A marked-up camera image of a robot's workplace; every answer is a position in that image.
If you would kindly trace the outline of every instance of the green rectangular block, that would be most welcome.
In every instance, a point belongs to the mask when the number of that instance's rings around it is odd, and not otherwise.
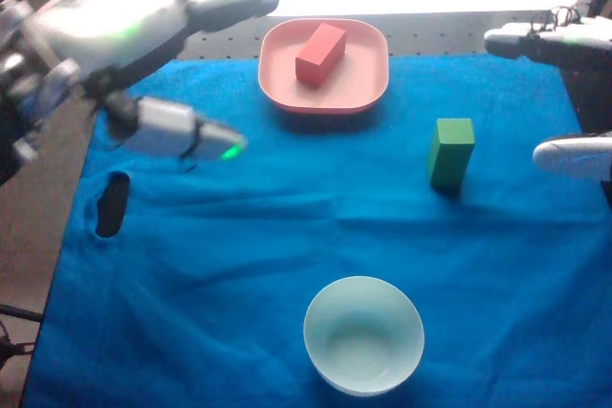
[[[429,183],[459,188],[476,141],[469,118],[438,118],[429,152]]]

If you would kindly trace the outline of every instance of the hole in cloth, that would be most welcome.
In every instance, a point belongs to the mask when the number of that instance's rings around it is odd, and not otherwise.
[[[129,191],[129,176],[123,172],[112,173],[98,200],[96,234],[100,238],[112,238],[119,233],[127,208]]]

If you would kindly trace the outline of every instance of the pink tray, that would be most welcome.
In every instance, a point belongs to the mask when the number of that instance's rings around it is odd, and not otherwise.
[[[346,52],[319,88],[295,79],[295,57],[318,25],[346,31]],[[354,19],[304,18],[279,24],[264,38],[259,86],[276,105],[306,114],[354,114],[381,97],[389,82],[389,58],[383,34]]]

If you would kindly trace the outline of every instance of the red rectangular block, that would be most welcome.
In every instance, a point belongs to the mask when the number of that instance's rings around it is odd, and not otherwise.
[[[319,86],[344,55],[346,31],[322,23],[295,58],[295,77]]]

